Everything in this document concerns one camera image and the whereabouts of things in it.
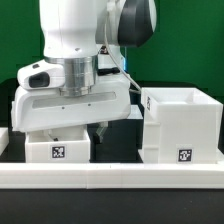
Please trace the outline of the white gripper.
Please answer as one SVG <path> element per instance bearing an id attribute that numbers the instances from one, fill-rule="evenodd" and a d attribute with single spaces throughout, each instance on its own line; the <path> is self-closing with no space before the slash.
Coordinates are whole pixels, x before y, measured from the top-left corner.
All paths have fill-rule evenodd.
<path id="1" fill-rule="evenodd" d="M 99 123 L 97 141 L 103 142 L 106 121 L 129 116 L 129 81 L 122 75 L 101 76 L 89 94 L 62 96 L 59 89 L 25 90 L 18 87 L 12 102 L 14 131 L 33 132 Z"/>

